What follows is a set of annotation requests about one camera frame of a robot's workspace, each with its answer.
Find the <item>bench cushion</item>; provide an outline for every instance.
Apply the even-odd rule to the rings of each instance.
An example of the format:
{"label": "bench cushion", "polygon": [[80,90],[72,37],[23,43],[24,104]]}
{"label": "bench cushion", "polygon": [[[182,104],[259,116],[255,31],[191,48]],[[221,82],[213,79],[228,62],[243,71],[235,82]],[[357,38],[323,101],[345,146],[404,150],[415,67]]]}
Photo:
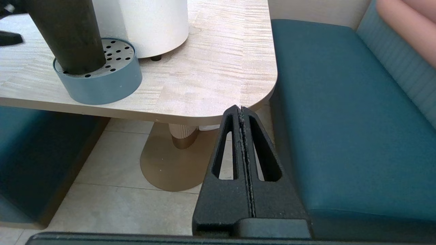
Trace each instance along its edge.
{"label": "bench cushion", "polygon": [[436,221],[436,132],[363,41],[297,20],[272,30],[277,149],[309,214]]}

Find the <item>booth backrest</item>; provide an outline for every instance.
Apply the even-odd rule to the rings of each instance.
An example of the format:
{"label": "booth backrest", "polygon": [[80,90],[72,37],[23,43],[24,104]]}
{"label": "booth backrest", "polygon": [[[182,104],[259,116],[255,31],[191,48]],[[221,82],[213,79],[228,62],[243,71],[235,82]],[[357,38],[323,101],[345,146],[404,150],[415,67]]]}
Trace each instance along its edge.
{"label": "booth backrest", "polygon": [[436,128],[436,70],[380,18],[376,0],[357,34]]}

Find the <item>table leg foot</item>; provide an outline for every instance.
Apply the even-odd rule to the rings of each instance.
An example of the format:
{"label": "table leg foot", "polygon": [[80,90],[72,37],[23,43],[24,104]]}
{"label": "table leg foot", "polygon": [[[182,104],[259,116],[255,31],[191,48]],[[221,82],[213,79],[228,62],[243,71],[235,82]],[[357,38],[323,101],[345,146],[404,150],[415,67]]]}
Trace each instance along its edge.
{"label": "table leg foot", "polygon": [[165,191],[184,191],[203,182],[218,130],[155,122],[140,158],[144,177]]}

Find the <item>table pedestal base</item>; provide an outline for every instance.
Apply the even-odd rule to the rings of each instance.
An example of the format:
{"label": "table pedestal base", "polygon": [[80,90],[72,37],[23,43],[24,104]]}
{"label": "table pedestal base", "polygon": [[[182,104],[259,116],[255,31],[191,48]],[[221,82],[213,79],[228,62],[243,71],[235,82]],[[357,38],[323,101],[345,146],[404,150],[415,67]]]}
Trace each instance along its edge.
{"label": "table pedestal base", "polygon": [[198,134],[197,139],[181,150],[174,145],[168,124],[154,123],[140,159],[142,173],[152,185],[165,191],[184,191],[203,182],[218,129],[193,133]]}

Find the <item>tile floor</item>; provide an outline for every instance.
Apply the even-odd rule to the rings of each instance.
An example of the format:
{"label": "tile floor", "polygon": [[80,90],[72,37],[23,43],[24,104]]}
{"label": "tile floor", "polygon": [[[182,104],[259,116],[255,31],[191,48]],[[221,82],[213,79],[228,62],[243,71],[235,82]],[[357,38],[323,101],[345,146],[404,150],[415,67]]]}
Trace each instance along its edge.
{"label": "tile floor", "polygon": [[[274,142],[269,105],[256,113]],[[141,173],[139,158],[152,126],[152,122],[112,119],[44,231],[191,235],[201,187],[162,191]],[[229,178],[231,138],[223,158],[221,175]],[[24,245],[39,232],[0,227],[0,245]]]}

